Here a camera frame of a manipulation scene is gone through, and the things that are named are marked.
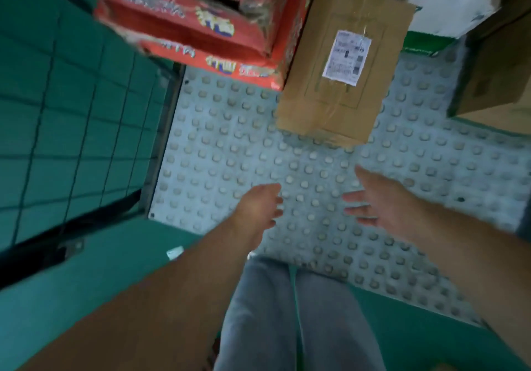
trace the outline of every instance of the leg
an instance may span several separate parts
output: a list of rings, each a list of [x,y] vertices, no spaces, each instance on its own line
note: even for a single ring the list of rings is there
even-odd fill
[[[297,271],[296,294],[306,371],[384,371],[378,342],[349,286]]]
[[[225,314],[214,370],[294,371],[296,328],[287,265],[260,258],[248,260]]]

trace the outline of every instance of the person's left hand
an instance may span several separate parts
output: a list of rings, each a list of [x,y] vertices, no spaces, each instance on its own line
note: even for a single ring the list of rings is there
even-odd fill
[[[242,196],[231,216],[239,234],[249,237],[251,249],[255,249],[262,241],[265,230],[274,227],[274,219],[282,216],[277,208],[283,202],[278,196],[279,183],[253,186]]]

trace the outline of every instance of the person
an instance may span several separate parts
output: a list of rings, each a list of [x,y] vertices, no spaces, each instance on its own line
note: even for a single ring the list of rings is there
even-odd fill
[[[531,365],[528,243],[423,201],[397,181],[355,171],[364,190],[343,199],[365,204],[345,212],[426,252]],[[279,184],[251,188],[195,246],[78,321],[21,369],[197,370],[225,318],[216,370],[293,370],[297,315],[305,369],[384,369],[346,284],[297,271],[294,295],[286,265],[248,260],[282,215],[279,192]]]

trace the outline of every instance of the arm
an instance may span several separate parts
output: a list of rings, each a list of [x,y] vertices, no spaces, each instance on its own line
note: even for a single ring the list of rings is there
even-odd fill
[[[282,214],[280,185],[255,186],[177,260],[84,317],[21,370],[200,369],[248,253]]]
[[[426,252],[476,311],[531,365],[531,245],[488,223],[421,200],[400,183],[356,167],[365,190],[346,193],[345,209],[365,225]]]

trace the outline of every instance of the pants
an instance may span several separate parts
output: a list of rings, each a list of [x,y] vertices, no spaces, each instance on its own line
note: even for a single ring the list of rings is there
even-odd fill
[[[297,310],[305,371],[384,371],[380,348],[348,285],[252,258],[223,321],[215,371],[295,371]]]

